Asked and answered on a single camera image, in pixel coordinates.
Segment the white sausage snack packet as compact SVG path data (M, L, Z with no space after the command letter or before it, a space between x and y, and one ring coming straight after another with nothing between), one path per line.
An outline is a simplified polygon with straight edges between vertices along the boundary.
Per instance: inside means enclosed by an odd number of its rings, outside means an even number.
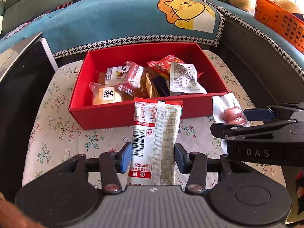
M223 96L213 96L212 104L213 118L216 123L249 127L249 121L233 93L228 93Z

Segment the red white long snack packet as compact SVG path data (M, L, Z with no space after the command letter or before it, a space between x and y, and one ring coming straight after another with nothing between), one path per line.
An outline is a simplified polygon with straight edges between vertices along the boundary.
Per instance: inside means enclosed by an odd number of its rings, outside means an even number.
M134 100L132 160L128 185L175 185L174 144L182 114L181 100Z

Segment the white spicy gluten snack packet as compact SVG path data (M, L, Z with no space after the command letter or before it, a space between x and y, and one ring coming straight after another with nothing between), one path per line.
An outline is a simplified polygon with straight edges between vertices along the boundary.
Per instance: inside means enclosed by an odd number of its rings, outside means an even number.
M206 94L206 89L198 83L197 70L194 64L171 63L169 76L171 92L186 94Z

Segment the gold foil snack packet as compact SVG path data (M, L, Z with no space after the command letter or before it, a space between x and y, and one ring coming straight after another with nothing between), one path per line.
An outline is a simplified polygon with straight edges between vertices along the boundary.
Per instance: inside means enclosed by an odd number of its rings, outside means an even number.
M147 71L144 71L141 76L139 93L140 93L139 95L141 98L159 97L156 86L152 82L152 76Z

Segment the clear red pastry packet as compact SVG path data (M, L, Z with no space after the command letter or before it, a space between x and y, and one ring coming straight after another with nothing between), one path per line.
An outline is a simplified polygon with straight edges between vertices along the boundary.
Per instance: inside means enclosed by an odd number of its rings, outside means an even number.
M122 79L122 82L117 84L117 88L119 91L125 92L132 97L141 97L141 78L144 68L131 61L126 61L125 64L129 67L129 70Z

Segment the white Kaprons wafer packet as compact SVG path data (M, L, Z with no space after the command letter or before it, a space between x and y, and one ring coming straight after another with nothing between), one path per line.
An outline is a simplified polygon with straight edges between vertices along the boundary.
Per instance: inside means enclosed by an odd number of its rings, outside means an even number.
M121 83L129 70L128 65L107 68L105 84Z

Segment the red cardboard box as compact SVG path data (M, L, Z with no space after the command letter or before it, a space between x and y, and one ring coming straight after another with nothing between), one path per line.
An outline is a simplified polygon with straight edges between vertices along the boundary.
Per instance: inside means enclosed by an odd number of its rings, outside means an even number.
M174 55L185 63L194 64L200 74L198 82L207 92L159 97L158 100L168 103L181 100L183 119L212 115L212 97L227 94L228 88L198 44L181 42L130 44L87 52L75 83L69 112L83 130L133 125L135 107L133 100L93 105L93 93L89 84L96 82L99 74L104 73L109 67L122 66L126 61L147 67L148 62L160 60L168 55Z

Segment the clear orange pastry packet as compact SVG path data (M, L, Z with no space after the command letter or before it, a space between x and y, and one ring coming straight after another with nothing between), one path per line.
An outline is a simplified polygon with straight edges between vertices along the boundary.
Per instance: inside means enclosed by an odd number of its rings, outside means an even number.
M102 85L91 82L89 88L93 94L92 105L104 105L133 100L132 96L118 89L118 84Z

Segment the dark purple snack packet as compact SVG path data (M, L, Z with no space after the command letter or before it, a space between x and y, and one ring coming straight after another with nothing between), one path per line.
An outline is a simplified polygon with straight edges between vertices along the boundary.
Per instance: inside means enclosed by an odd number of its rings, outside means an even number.
M156 87L159 97L167 97L171 95L167 86L167 82L162 76L153 77L152 83Z

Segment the red crinkly snack bag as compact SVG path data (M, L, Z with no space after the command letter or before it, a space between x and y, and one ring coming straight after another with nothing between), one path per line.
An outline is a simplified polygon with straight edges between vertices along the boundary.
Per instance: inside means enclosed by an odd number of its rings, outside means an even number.
M171 72L171 63L184 63L178 57L174 55L168 55L161 60L158 61L150 61L148 62L148 67L157 72L159 75L164 77L166 80L169 80L170 72Z

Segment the orange plastic basket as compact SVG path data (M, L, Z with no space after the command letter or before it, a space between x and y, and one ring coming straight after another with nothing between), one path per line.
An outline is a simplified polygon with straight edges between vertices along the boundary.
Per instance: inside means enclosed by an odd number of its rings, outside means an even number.
M303 21L270 0L256 0L254 18L303 53Z

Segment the teal houndstooth-trimmed sofa cover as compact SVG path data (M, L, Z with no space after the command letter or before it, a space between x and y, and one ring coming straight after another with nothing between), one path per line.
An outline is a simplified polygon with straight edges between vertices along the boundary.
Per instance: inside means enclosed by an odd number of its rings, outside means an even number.
M248 12L216 0L202 2L215 12L212 33L180 29L159 10L159 0L82 0L47 13L1 39L1 51L41 32L55 58L111 46L143 42L196 42L218 46L225 19L268 42L288 65L303 76L303 54Z

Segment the black glossy side table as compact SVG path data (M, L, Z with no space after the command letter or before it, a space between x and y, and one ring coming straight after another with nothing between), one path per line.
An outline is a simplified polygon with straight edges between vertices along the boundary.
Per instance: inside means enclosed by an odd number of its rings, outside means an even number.
M57 70L41 32L1 53L1 193L11 202L22 186L40 103Z

